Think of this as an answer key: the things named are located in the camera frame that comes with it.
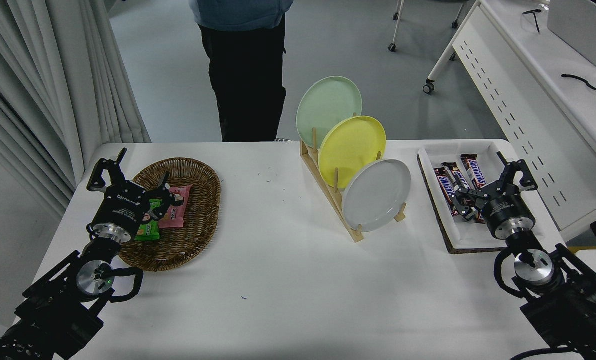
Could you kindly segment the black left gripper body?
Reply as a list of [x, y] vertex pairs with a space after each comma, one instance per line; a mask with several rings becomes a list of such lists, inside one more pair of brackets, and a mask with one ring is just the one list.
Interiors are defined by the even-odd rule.
[[124, 229], [129, 235], [136, 235], [145, 214], [151, 210], [147, 193], [147, 189], [131, 181], [109, 186], [91, 223], [92, 230], [101, 230], [104, 224], [108, 224]]

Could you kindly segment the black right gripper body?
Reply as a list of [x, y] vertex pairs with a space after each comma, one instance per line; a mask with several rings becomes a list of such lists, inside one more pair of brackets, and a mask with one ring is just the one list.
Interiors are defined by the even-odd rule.
[[506, 189], [502, 193], [493, 189], [482, 191], [486, 204], [480, 213], [490, 232], [519, 232], [533, 230], [536, 219], [521, 196], [519, 189]]

